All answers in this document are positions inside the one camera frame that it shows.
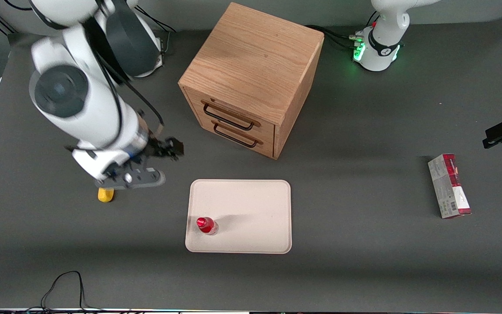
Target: small bottle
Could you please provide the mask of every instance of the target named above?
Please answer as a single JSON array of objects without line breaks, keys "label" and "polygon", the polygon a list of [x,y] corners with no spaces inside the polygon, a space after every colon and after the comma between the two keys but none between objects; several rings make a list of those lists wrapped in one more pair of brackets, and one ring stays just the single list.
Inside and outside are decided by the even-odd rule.
[{"label": "small bottle", "polygon": [[218,224],[210,217],[197,219],[197,226],[205,235],[215,235],[218,232]]}]

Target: red and white box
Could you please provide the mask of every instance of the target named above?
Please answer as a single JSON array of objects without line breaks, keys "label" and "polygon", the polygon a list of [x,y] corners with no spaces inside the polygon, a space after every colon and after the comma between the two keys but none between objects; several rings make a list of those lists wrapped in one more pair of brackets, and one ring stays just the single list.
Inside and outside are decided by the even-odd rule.
[{"label": "red and white box", "polygon": [[427,164],[439,201],[441,217],[448,219],[472,214],[462,185],[458,180],[455,155],[443,154]]}]

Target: gray wall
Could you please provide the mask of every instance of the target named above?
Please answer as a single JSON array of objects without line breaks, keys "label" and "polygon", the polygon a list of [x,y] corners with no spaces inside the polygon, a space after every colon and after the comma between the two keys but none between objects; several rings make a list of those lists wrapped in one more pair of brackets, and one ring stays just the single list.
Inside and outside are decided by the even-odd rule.
[{"label": "gray wall", "polygon": [[[236,0],[240,4],[299,24],[359,25],[373,12],[370,0]],[[12,0],[28,6],[27,0]],[[179,30],[211,29],[231,0],[141,0],[140,5]],[[10,8],[0,0],[0,15],[22,32],[54,34],[31,11]],[[413,24],[485,22],[502,18],[502,0],[442,0],[410,10]]]}]

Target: drawer handle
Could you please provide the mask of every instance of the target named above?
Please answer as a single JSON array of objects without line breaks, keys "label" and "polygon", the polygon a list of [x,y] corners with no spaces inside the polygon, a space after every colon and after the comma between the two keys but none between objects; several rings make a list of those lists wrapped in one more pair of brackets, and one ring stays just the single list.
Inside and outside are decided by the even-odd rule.
[{"label": "drawer handle", "polygon": [[220,135],[221,137],[225,137],[225,138],[227,138],[227,139],[229,139],[229,140],[231,140],[231,141],[234,141],[234,142],[236,142],[236,143],[238,143],[238,144],[241,144],[241,145],[243,145],[243,146],[245,146],[245,147],[247,147],[247,148],[253,148],[253,147],[256,147],[256,146],[257,146],[257,143],[258,143],[258,141],[257,141],[257,140],[255,140],[255,141],[253,142],[253,144],[248,144],[248,143],[245,143],[245,142],[243,142],[243,141],[240,141],[239,139],[236,139],[235,137],[230,137],[230,136],[229,136],[228,134],[226,134],[226,133],[222,133],[221,131],[218,131],[218,130],[217,130],[217,128],[218,128],[218,124],[217,124],[217,123],[215,123],[215,124],[214,124],[214,131],[215,131],[215,133],[216,133],[216,134]]},{"label": "drawer handle", "polygon": [[230,120],[228,119],[224,119],[223,117],[221,116],[218,116],[218,115],[215,115],[214,113],[211,113],[210,111],[207,111],[207,109],[209,108],[209,104],[205,103],[205,107],[203,108],[204,112],[208,115],[208,116],[211,116],[213,118],[216,118],[224,123],[227,123],[231,126],[234,126],[234,127],[237,127],[238,129],[241,129],[243,131],[249,131],[253,128],[253,126],[255,125],[255,123],[251,122],[251,124],[249,125],[249,127],[244,127],[243,125],[239,125],[237,123],[233,123],[231,122]]}]

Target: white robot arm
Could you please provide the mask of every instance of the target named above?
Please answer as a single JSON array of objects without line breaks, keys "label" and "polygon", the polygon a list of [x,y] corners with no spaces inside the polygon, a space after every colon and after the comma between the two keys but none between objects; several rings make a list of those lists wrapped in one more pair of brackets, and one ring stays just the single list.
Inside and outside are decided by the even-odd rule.
[{"label": "white robot arm", "polygon": [[[60,6],[51,10],[46,5],[50,2]],[[136,3],[31,0],[42,20],[67,27],[61,37],[44,38],[32,46],[36,72],[30,81],[31,99],[49,121],[79,140],[68,149],[96,185],[104,188],[160,185],[163,174],[144,167],[146,159],[176,160],[183,155],[183,144],[176,139],[156,139],[162,118],[129,83],[131,77],[149,75],[162,62],[159,41],[128,6]],[[68,6],[75,9],[67,11]],[[62,11],[69,15],[58,14]],[[157,115],[156,133],[119,97],[116,85],[122,83]]]},{"label": "white robot arm", "polygon": [[410,26],[407,10],[427,6],[440,0],[371,0],[380,13],[375,27],[368,26],[356,32],[354,60],[370,71],[389,67],[400,49],[400,40]]}]

